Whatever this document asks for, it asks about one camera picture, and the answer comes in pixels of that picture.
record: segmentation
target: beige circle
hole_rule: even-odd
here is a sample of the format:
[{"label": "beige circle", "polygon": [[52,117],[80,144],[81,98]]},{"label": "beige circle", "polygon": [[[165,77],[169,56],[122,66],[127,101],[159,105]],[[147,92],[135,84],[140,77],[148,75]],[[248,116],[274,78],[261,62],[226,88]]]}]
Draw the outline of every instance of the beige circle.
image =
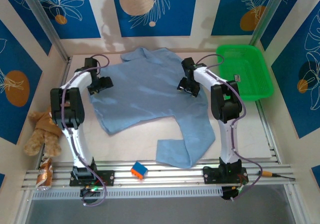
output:
[{"label": "beige circle", "polygon": [[130,16],[141,16],[154,6],[154,0],[119,0],[120,6]]},{"label": "beige circle", "polygon": [[154,21],[150,21],[150,22],[149,22],[149,26],[153,28],[153,27],[156,26],[156,23],[155,23]]}]

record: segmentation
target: vent grille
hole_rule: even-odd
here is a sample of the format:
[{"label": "vent grille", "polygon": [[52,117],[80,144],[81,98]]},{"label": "vent grille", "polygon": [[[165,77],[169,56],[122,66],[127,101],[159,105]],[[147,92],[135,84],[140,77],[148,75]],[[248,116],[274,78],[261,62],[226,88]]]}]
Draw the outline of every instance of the vent grille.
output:
[{"label": "vent grille", "polygon": [[[110,188],[107,199],[128,198],[181,198],[181,197],[221,197],[221,187],[174,187],[174,188]],[[101,198],[97,193],[86,199]],[[80,190],[47,190],[35,191],[32,200],[71,200],[80,199]]]}]

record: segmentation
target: green tray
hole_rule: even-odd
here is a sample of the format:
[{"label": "green tray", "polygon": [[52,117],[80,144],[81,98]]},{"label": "green tray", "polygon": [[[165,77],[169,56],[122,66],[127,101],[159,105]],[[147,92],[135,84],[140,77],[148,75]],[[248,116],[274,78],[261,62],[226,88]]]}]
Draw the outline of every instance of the green tray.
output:
[{"label": "green tray", "polygon": [[270,97],[274,87],[261,51],[252,45],[222,45],[216,50],[224,57],[219,66],[220,76],[238,83],[244,101]]}]

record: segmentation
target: teddy bear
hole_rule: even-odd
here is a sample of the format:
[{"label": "teddy bear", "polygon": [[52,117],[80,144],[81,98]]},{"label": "teddy bear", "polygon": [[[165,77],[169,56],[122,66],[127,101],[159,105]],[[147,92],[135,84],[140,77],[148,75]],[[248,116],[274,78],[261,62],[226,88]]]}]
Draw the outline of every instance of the teddy bear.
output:
[{"label": "teddy bear", "polygon": [[24,152],[28,156],[35,156],[44,143],[45,157],[59,156],[61,147],[58,139],[62,135],[62,131],[52,120],[51,107],[45,112],[33,111],[28,115],[28,118],[36,124],[32,136],[24,146]]}]

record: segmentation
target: metal pole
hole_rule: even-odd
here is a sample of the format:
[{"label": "metal pole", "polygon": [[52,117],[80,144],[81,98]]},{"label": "metal pole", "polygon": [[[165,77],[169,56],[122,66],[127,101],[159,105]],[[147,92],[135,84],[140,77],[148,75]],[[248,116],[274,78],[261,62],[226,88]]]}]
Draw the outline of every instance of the metal pole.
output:
[{"label": "metal pole", "polygon": [[255,30],[253,31],[249,45],[255,46],[260,40],[281,1],[282,0],[269,0]]},{"label": "metal pole", "polygon": [[52,25],[51,21],[49,20],[45,10],[41,6],[39,0],[25,0],[25,2],[30,7],[32,13],[34,14],[36,20],[39,22],[40,26],[42,27],[43,31],[49,38],[50,42],[54,45],[57,52],[61,56],[61,58],[67,63],[69,57],[65,48],[63,47],[60,38]]}]

